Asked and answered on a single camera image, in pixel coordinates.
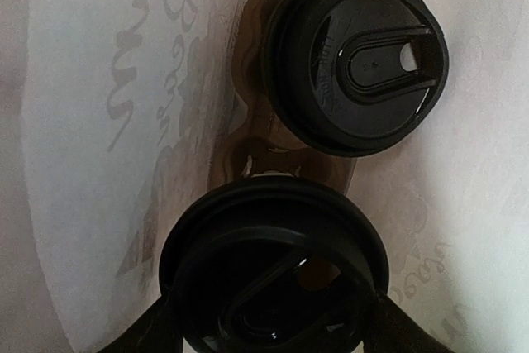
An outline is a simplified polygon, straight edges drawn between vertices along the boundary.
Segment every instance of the black plastic lid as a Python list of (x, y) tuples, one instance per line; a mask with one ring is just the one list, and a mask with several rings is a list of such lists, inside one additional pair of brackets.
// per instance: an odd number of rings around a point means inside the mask
[[(414, 70), (402, 65), (405, 46)], [(443, 33), (422, 0), (283, 0), (262, 62), (283, 122), (309, 145), (345, 156), (402, 140), (448, 74)]]
[(199, 353), (349, 353), (375, 291), (381, 240), (347, 198), (267, 176), (228, 184), (179, 220), (160, 260), (162, 296)]

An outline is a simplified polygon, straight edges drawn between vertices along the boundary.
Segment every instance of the white paper bag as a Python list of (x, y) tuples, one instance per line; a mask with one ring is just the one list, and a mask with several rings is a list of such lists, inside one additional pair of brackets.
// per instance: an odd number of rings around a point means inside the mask
[[(245, 0), (0, 0), (0, 351), (96, 351), (157, 297), (160, 249), (206, 190)], [(450, 77), (350, 197), (390, 296), (461, 352), (529, 346), (526, 0), (424, 0)]]

